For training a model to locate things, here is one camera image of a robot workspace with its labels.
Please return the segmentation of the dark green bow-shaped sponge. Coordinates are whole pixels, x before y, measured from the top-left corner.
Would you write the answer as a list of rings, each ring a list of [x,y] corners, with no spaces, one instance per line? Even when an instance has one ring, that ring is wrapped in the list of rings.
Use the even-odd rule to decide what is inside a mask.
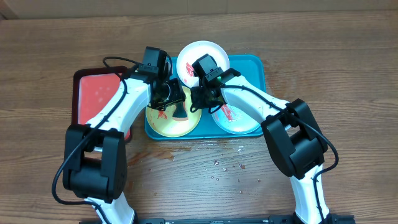
[[[186,121],[188,119],[184,102],[176,104],[176,109],[172,115],[172,118],[176,121]]]

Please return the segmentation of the yellow plate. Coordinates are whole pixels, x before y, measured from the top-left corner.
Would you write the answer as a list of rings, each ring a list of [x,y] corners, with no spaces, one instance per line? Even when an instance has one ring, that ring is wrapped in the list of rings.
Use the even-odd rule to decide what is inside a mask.
[[[190,89],[184,86],[183,91],[186,96],[183,103],[183,110],[187,113],[185,118],[178,118],[174,115],[177,110],[176,105],[168,106],[165,111],[146,108],[145,131],[150,138],[156,140],[180,138],[192,132],[199,124],[201,110],[194,113],[190,111],[192,105]]]

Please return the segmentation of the light blue plate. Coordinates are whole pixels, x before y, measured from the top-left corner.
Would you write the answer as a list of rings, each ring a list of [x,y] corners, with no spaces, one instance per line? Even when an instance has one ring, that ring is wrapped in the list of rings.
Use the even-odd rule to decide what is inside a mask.
[[[260,124],[243,112],[241,109],[229,104],[212,108],[211,114],[215,124],[223,131],[240,136],[260,136],[262,130]]]

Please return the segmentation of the white plate with red stain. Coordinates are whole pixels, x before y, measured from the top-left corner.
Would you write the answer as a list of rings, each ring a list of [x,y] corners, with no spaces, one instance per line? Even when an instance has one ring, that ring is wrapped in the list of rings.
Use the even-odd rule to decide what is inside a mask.
[[[192,42],[182,49],[176,62],[177,75],[188,88],[199,85],[199,78],[194,76],[192,65],[205,54],[212,56],[217,66],[223,70],[229,68],[228,55],[218,44],[207,40]]]

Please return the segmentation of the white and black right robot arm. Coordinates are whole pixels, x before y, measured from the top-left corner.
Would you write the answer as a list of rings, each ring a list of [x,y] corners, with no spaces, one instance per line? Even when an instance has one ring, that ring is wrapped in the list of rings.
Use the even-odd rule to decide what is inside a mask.
[[[191,89],[191,110],[207,108],[210,113],[223,105],[234,106],[257,121],[276,167],[289,177],[295,197],[295,219],[299,223],[326,223],[321,175],[324,153],[331,143],[301,99],[280,100],[256,88],[237,70],[223,70],[205,54],[193,65],[199,84]]]

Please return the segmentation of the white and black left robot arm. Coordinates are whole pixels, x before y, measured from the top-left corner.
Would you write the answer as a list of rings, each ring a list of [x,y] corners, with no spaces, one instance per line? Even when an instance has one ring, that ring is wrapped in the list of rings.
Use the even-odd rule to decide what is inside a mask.
[[[120,86],[108,104],[86,124],[72,124],[65,135],[64,161],[53,183],[56,193],[59,179],[63,187],[79,199],[73,205],[90,205],[100,223],[135,223],[136,213],[124,195],[127,181],[125,135],[137,115],[146,107],[163,111],[185,101],[182,85],[171,78],[170,55],[158,48],[147,47],[141,63],[124,75],[118,75]]]

